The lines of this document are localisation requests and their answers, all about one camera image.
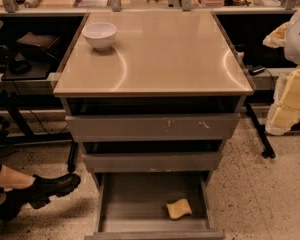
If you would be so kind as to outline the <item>yellow foam-padded gripper finger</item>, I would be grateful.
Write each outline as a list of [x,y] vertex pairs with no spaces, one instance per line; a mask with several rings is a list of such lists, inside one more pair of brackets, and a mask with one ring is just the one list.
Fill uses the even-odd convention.
[[270,106],[265,130],[283,135],[300,122],[300,67],[289,75],[280,75],[275,87],[274,102]]
[[263,45],[270,48],[284,47],[286,44],[286,31],[288,23],[285,22],[273,30],[263,40]]

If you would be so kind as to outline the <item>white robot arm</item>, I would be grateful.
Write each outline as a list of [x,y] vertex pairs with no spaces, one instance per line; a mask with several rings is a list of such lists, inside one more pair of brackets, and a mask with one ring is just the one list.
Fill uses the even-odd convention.
[[265,130],[283,135],[300,122],[300,7],[291,19],[267,35],[263,44],[270,48],[284,48],[284,56],[296,64],[288,75],[276,81],[274,102],[267,115]]

